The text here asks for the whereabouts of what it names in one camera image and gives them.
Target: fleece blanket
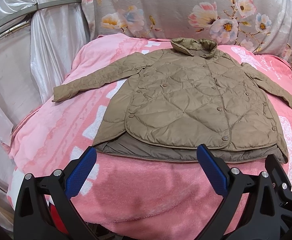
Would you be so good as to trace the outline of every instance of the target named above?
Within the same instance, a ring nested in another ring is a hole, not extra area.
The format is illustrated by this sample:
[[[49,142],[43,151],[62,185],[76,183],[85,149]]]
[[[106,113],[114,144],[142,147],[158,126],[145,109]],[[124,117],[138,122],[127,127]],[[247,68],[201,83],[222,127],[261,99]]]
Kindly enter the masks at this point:
[[[148,53],[171,48],[168,40],[130,38],[124,34],[103,36],[85,45],[65,80],[86,76],[133,52]],[[222,45],[238,62],[250,63],[292,94],[292,70],[271,55],[255,56],[234,45]],[[17,165],[8,199],[14,207],[23,176],[46,176],[63,169],[91,145],[111,97],[124,80],[89,90],[62,103],[46,102],[29,115],[13,133],[9,156]],[[284,165],[292,183],[292,110],[269,95],[277,111],[289,151]],[[258,175],[264,160],[232,164],[243,173]],[[235,228],[245,197],[228,231]],[[222,197],[214,193],[198,163],[145,161],[98,153],[97,163],[72,202],[82,218],[118,234],[137,239],[194,239],[207,224]]]

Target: floral curtain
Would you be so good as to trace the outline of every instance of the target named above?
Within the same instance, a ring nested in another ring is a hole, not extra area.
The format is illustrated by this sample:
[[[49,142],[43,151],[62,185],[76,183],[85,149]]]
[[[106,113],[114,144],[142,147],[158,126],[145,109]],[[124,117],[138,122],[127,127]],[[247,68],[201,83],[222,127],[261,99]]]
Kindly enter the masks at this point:
[[[211,39],[292,66],[292,0],[82,0],[91,39],[125,33],[142,38]]]

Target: curtain rod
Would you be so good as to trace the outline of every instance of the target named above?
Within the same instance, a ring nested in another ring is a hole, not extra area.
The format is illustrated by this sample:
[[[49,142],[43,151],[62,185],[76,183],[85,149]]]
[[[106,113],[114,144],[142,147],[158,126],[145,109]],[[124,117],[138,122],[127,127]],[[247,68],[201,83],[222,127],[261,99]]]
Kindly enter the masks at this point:
[[[81,0],[57,0],[57,1],[51,1],[51,2],[46,2],[46,3],[36,3],[30,7],[27,7],[25,9],[22,9],[18,12],[12,13],[4,18],[2,18],[0,20],[0,28],[2,26],[4,26],[5,24],[18,19],[19,17],[22,17],[24,15],[42,10],[42,9],[46,9],[46,8],[50,8],[50,7],[54,7],[54,6],[60,6],[60,5],[66,5],[66,4],[72,4],[72,3],[81,3]]]

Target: blue gripper pad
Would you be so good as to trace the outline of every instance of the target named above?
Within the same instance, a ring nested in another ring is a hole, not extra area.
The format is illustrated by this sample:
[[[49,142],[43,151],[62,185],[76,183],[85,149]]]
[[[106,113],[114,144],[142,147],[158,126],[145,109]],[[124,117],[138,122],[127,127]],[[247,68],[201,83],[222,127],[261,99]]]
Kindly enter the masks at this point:
[[[94,167],[97,160],[95,148],[90,147],[87,149],[86,154],[81,156],[79,160],[79,163],[65,181],[65,194],[68,199],[78,195],[82,185]]]
[[[204,144],[197,147],[197,160],[200,166],[203,168],[216,194],[225,198],[228,194],[228,179],[214,159],[215,157]]]

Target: jacket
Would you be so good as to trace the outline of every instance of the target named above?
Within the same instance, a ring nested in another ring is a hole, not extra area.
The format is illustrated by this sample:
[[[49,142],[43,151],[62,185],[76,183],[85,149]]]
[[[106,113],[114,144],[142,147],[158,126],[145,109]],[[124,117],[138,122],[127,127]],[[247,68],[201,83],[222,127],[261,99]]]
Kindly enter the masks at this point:
[[[97,149],[192,162],[197,146],[205,143],[226,162],[273,153],[287,163],[281,124],[265,92],[291,108],[292,95],[248,63],[239,64],[218,50],[214,41],[178,38],[171,44],[173,49],[135,52],[55,87],[53,101],[129,77],[107,107],[93,143]]]

